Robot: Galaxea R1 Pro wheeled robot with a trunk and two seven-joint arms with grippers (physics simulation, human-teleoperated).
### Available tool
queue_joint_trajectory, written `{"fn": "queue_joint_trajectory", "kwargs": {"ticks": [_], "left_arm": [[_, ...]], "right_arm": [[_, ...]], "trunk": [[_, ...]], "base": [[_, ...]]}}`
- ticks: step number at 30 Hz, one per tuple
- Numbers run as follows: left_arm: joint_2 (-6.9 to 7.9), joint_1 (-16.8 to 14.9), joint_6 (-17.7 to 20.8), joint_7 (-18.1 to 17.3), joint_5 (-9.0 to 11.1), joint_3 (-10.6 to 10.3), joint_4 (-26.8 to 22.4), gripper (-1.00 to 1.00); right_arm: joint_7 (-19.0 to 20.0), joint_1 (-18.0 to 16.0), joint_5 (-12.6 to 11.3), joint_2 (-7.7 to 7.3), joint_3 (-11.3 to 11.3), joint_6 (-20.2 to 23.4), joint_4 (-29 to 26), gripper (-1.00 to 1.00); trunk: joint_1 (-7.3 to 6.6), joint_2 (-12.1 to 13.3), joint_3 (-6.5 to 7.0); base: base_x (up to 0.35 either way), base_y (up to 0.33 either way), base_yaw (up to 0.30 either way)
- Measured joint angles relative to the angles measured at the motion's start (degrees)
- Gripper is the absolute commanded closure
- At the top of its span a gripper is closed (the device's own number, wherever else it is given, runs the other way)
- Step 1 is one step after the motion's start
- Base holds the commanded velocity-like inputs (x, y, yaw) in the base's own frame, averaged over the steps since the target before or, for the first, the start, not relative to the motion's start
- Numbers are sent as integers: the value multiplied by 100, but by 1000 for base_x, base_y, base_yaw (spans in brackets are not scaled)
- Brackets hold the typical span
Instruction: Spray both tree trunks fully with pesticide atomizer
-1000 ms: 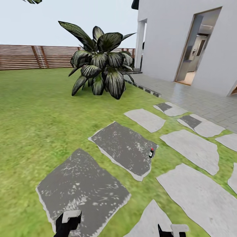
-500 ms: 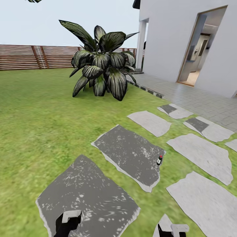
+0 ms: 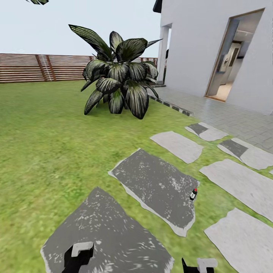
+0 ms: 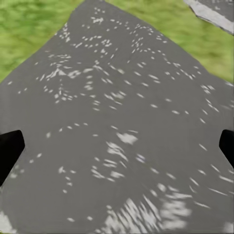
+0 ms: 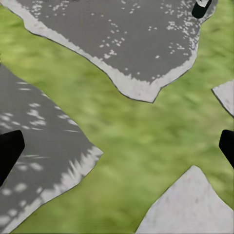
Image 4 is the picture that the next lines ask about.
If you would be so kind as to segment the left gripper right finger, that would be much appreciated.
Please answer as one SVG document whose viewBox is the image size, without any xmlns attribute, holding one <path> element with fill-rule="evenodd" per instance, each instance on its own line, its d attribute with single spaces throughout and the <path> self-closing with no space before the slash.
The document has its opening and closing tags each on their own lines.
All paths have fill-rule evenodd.
<svg viewBox="0 0 234 234">
<path fill-rule="evenodd" d="M 234 168 L 234 131 L 223 130 L 220 137 L 219 148 Z"/>
</svg>

